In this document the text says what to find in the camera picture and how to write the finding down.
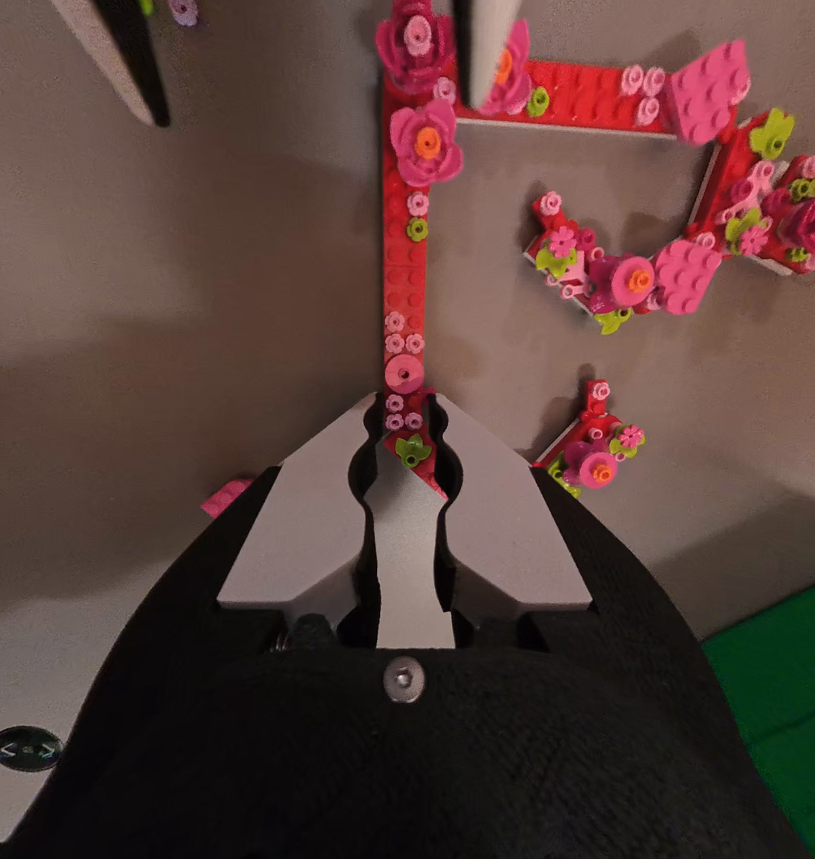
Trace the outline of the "loose pink lego brick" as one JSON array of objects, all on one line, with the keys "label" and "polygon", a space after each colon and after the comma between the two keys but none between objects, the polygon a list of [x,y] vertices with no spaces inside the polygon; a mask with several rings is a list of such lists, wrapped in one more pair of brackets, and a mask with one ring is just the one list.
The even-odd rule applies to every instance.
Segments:
[{"label": "loose pink lego brick", "polygon": [[230,479],[200,504],[200,510],[212,520],[219,518],[253,482],[248,477]]}]

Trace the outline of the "round black table button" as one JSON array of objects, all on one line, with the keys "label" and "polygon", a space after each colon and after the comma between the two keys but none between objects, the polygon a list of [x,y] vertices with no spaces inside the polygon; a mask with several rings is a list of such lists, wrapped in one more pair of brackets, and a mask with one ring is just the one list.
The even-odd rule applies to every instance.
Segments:
[{"label": "round black table button", "polygon": [[44,727],[19,725],[0,731],[0,765],[9,770],[50,770],[58,764],[62,752],[62,741]]}]

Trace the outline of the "green plastic crate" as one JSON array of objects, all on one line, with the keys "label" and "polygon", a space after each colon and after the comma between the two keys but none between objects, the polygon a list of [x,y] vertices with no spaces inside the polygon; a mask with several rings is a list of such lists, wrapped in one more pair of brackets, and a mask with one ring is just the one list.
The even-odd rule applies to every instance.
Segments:
[{"label": "green plastic crate", "polygon": [[815,585],[702,648],[759,774],[815,857]]}]

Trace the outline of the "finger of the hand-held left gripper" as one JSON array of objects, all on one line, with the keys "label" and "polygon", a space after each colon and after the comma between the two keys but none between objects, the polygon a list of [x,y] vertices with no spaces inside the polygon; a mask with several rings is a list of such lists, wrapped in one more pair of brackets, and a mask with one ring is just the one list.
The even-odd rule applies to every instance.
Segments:
[{"label": "finger of the hand-held left gripper", "polygon": [[456,67],[463,103],[478,109],[491,92],[520,1],[452,1]]},{"label": "finger of the hand-held left gripper", "polygon": [[138,1],[54,1],[53,8],[134,117],[170,126],[147,16]]}]

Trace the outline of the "curved red lego flower section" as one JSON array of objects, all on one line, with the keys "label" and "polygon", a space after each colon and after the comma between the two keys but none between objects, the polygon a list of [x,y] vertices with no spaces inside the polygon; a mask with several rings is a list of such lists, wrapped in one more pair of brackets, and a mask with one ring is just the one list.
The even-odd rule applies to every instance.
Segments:
[{"label": "curved red lego flower section", "polygon": [[815,154],[782,158],[795,118],[774,108],[732,123],[712,154],[678,238],[650,256],[611,254],[546,191],[531,204],[539,234],[524,251],[558,296],[615,332],[633,315],[691,315],[722,262],[780,276],[815,272]]}]

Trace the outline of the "small red lego flower section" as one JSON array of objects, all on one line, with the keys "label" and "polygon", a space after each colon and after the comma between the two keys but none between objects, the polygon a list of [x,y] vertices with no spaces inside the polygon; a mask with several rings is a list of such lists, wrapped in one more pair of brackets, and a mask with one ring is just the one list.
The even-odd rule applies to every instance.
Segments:
[{"label": "small red lego flower section", "polygon": [[624,423],[608,410],[609,396],[607,380],[586,381],[575,420],[531,464],[574,498],[585,489],[608,488],[620,464],[634,458],[646,442],[640,426]]}]

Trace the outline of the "pink square lego plate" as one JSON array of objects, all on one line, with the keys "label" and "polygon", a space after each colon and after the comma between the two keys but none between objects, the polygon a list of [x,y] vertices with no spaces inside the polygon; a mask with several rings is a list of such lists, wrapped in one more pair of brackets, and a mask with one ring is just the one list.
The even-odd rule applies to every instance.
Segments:
[{"label": "pink square lego plate", "polygon": [[671,75],[666,103],[676,138],[691,146],[713,141],[750,90],[745,40],[725,42]]}]

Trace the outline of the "red toy baseplate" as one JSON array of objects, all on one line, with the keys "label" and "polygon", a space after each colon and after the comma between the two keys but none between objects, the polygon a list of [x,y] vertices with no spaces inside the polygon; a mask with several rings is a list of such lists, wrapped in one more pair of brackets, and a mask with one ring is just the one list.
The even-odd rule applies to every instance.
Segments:
[{"label": "red toy baseplate", "polygon": [[675,137],[691,143],[681,72],[560,64],[530,58],[529,24],[503,12],[499,58],[480,105],[456,59],[456,22],[433,2],[393,2],[375,32],[382,64],[384,428],[389,450],[441,497],[426,428],[424,300],[433,186],[463,169],[457,123]]}]

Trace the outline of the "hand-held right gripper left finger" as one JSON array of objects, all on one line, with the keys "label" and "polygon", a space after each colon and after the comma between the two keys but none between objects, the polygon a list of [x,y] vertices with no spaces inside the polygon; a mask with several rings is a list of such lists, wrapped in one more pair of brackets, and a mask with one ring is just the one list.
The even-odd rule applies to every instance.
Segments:
[{"label": "hand-held right gripper left finger", "polygon": [[283,460],[220,607],[279,612],[288,628],[319,615],[342,643],[377,644],[381,591],[366,496],[378,477],[383,400],[370,393]]}]

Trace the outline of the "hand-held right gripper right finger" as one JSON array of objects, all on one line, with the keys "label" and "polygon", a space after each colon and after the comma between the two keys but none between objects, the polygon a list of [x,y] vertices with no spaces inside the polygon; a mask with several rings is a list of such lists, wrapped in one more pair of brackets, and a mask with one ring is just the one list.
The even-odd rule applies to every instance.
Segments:
[{"label": "hand-held right gripper right finger", "polygon": [[483,629],[517,634],[524,618],[578,614],[590,592],[536,482],[534,470],[442,394],[428,401],[437,516],[434,583],[456,648]]}]

